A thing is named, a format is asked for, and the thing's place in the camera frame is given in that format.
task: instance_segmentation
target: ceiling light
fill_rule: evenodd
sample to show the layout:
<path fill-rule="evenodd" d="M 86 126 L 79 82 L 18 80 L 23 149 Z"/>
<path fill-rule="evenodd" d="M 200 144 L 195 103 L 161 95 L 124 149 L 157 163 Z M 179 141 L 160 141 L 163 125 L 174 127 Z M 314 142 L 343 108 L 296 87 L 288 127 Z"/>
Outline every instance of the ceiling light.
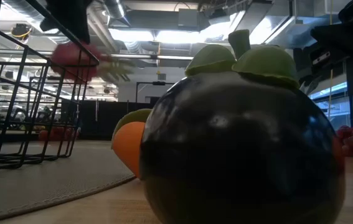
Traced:
<path fill-rule="evenodd" d="M 262 44 L 271 35 L 272 28 L 269 18 L 264 17 L 250 35 L 251 44 Z"/>
<path fill-rule="evenodd" d="M 51 86 L 44 86 L 44 88 L 49 90 L 49 91 L 57 91 L 55 88 L 53 88 Z"/>
<path fill-rule="evenodd" d="M 229 16 L 230 19 L 227 22 L 219 22 L 208 26 L 200 32 L 200 42 L 205 42 L 206 39 L 214 39 L 216 37 L 226 40 L 229 33 L 235 31 L 244 14 L 245 11 L 236 12 Z"/>
<path fill-rule="evenodd" d="M 193 60 L 193 57 L 187 56 L 167 56 L 167 55 L 158 55 L 158 59 L 168 59 L 168 60 Z"/>
<path fill-rule="evenodd" d="M 44 32 L 44 34 L 58 34 L 58 33 L 60 33 L 59 29 L 51 29 Z"/>
<path fill-rule="evenodd" d="M 215 11 L 209 16 L 209 23 L 211 25 L 224 22 L 230 22 L 230 18 L 222 8 L 215 9 Z"/>
<path fill-rule="evenodd" d="M 111 54 L 114 58 L 137 58 L 137 59 L 150 59 L 150 55 L 134 55 L 134 54 Z"/>
<path fill-rule="evenodd" d="M 153 34 L 147 30 L 118 30 L 118 29 L 109 29 L 109 30 L 115 40 L 122 40 L 124 42 L 154 40 Z"/>
<path fill-rule="evenodd" d="M 200 41 L 200 34 L 198 32 L 163 30 L 157 35 L 156 41 L 168 44 L 194 44 Z"/>
<path fill-rule="evenodd" d="M 288 21 L 285 24 L 283 24 L 274 34 L 272 34 L 267 40 L 265 40 L 265 43 L 269 44 L 275 37 L 281 34 L 281 32 L 285 30 L 288 27 L 288 25 L 290 25 L 293 21 L 295 21 L 294 16 L 288 19 Z"/>
<path fill-rule="evenodd" d="M 9 5 L 1 6 L 0 21 L 24 21 L 25 17 L 11 10 Z"/>
<path fill-rule="evenodd" d="M 238 13 L 234 13 L 234 14 L 230 15 L 231 22 L 230 22 L 228 32 L 226 34 L 224 34 L 224 40 L 228 38 L 228 35 L 231 32 L 234 32 L 237 29 L 237 26 L 240 23 L 240 21 L 243 19 L 244 14 L 245 14 L 245 11 L 240 11 Z"/>

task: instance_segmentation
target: black partition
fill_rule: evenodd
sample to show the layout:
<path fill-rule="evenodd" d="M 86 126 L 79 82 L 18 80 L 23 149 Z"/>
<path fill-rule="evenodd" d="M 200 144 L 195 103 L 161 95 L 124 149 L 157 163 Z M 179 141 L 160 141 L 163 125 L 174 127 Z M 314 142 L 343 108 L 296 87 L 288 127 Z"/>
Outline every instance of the black partition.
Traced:
<path fill-rule="evenodd" d="M 152 108 L 151 103 L 138 103 L 137 110 Z M 135 103 L 84 101 L 81 106 L 80 139 L 111 140 L 111 136 L 118 121 L 135 110 Z"/>

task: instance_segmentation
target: fluorescent light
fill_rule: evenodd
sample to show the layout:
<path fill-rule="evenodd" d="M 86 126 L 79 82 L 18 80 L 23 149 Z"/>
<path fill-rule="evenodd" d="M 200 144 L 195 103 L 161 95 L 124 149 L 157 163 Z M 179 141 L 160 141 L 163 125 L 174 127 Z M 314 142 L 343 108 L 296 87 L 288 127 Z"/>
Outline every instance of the fluorescent light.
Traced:
<path fill-rule="evenodd" d="M 169 59 L 169 60 L 193 60 L 193 57 L 186 56 L 167 56 L 167 55 L 158 55 L 158 59 Z"/>
<path fill-rule="evenodd" d="M 24 21 L 26 18 L 12 10 L 8 4 L 1 6 L 0 21 Z"/>
<path fill-rule="evenodd" d="M 250 35 L 251 44 L 262 44 L 271 35 L 271 21 L 264 17 Z"/>
<path fill-rule="evenodd" d="M 169 44 L 194 44 L 200 41 L 200 34 L 198 32 L 163 30 L 159 32 L 156 41 Z"/>
<path fill-rule="evenodd" d="M 265 43 L 269 44 L 275 37 L 277 37 L 285 28 L 288 27 L 288 25 L 290 25 L 293 21 L 295 21 L 295 16 L 291 17 L 290 19 L 288 19 L 288 21 L 282 25 L 272 36 L 270 36 Z"/>
<path fill-rule="evenodd" d="M 216 37 L 222 37 L 222 40 L 226 40 L 229 33 L 235 31 L 244 14 L 245 11 L 236 12 L 230 15 L 230 21 L 208 26 L 200 32 L 200 41 L 205 42 L 206 39 L 213 39 Z"/>
<path fill-rule="evenodd" d="M 12 93 L 0 93 L 0 95 L 6 95 L 6 96 L 11 96 Z M 18 93 L 17 96 L 25 96 L 27 97 L 28 94 L 24 94 L 24 93 Z M 60 95 L 60 97 L 62 97 L 63 99 L 71 99 L 70 95 Z M 85 99 L 110 99 L 110 100 L 116 100 L 116 98 L 114 96 L 85 96 Z M 48 104 L 53 104 L 54 102 L 39 102 L 42 105 L 48 105 Z"/>
<path fill-rule="evenodd" d="M 49 90 L 49 91 L 57 91 L 56 88 L 53 88 L 51 86 L 44 86 L 44 88 Z"/>
<path fill-rule="evenodd" d="M 122 40 L 124 42 L 134 41 L 153 41 L 154 37 L 150 31 L 147 30 L 118 30 L 109 29 L 111 36 L 115 40 Z"/>
<path fill-rule="evenodd" d="M 134 55 L 134 54 L 111 54 L 113 58 L 138 58 L 138 59 L 150 59 L 150 55 Z"/>
<path fill-rule="evenodd" d="M 57 34 L 59 32 L 60 32 L 59 29 L 51 29 L 51 30 L 45 31 L 44 34 Z"/>
<path fill-rule="evenodd" d="M 230 21 L 219 22 L 217 24 L 208 26 L 200 32 L 200 36 L 202 37 L 201 42 L 204 42 L 206 39 L 216 38 L 220 36 L 224 37 L 225 34 L 228 35 L 229 27 Z"/>

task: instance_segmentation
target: dark purple fruit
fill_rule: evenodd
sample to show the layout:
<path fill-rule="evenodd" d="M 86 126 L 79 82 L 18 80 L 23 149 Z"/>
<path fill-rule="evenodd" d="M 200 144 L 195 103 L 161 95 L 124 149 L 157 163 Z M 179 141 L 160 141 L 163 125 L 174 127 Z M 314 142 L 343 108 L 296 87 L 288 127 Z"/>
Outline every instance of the dark purple fruit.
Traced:
<path fill-rule="evenodd" d="M 243 76 L 194 75 L 157 102 L 140 158 L 155 214 L 163 224 L 333 223 L 345 180 L 329 121 L 299 90 Z"/>

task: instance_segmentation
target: fruit stem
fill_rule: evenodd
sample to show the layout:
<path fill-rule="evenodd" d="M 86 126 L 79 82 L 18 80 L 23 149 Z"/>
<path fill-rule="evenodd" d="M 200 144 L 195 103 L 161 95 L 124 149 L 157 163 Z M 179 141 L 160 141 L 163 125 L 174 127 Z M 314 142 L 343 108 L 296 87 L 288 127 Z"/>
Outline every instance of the fruit stem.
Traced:
<path fill-rule="evenodd" d="M 250 31 L 247 29 L 234 31 L 228 35 L 228 42 L 238 60 L 247 50 L 251 49 Z"/>

